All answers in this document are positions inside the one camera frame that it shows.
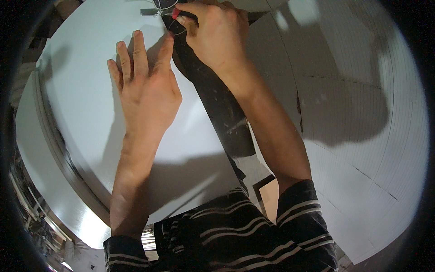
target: red object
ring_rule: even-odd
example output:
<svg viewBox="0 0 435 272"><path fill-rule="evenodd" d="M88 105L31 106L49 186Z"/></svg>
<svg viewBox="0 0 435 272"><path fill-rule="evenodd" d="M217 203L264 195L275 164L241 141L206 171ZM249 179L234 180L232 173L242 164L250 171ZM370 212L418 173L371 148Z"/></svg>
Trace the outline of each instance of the red object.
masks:
<svg viewBox="0 0 435 272"><path fill-rule="evenodd" d="M174 8L174 11L172 12L172 19L176 19L179 15L181 10L179 10L178 8Z"/></svg>

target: right hand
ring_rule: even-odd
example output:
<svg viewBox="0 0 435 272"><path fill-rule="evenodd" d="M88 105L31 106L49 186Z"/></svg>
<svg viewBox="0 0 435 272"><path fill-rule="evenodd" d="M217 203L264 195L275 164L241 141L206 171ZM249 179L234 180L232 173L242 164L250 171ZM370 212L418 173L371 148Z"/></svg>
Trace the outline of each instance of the right hand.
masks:
<svg viewBox="0 0 435 272"><path fill-rule="evenodd" d="M237 71L247 62L244 47L248 13L245 10L216 0L178 3L176 7L198 17L198 23L188 17L178 17L177 21L187 30L187 44L219 77Z"/></svg>

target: forearm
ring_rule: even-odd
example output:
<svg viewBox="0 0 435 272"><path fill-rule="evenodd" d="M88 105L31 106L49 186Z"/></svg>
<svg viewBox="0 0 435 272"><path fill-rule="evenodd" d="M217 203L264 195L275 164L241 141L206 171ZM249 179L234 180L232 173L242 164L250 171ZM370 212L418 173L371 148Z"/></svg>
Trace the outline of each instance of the forearm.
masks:
<svg viewBox="0 0 435 272"><path fill-rule="evenodd" d="M110 199L110 227L112 235L127 235L141 240L148 221L148 177L159 140L143 141L135 145L124 139L115 183Z"/></svg>
<svg viewBox="0 0 435 272"><path fill-rule="evenodd" d="M221 75L252 126L264 160L276 175L280 193L311 179L304 143L293 122L250 61Z"/></svg>

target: left hand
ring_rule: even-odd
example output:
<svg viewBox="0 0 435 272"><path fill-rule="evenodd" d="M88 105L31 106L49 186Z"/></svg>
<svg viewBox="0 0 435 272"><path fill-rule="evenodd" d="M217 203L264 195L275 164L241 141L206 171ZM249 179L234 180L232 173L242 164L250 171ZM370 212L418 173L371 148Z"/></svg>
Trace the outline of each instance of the left hand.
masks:
<svg viewBox="0 0 435 272"><path fill-rule="evenodd" d="M142 31L134 36L133 59L123 41L117 43L121 71L114 60L108 60L110 74L115 80L126 123L124 147L139 152L157 146L163 134L174 121L181 104L181 92L171 70L174 38L169 33L158 53L154 67L149 70Z"/></svg>

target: fingernail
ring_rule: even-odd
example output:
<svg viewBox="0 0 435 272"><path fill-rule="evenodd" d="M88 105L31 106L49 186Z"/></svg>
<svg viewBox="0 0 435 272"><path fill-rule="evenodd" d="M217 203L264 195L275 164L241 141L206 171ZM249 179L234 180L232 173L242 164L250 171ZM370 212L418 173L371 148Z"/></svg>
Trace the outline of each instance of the fingernail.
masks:
<svg viewBox="0 0 435 272"><path fill-rule="evenodd" d="M186 17L185 16L179 16L177 17L177 22L179 22L180 24L184 24L184 22L186 21Z"/></svg>

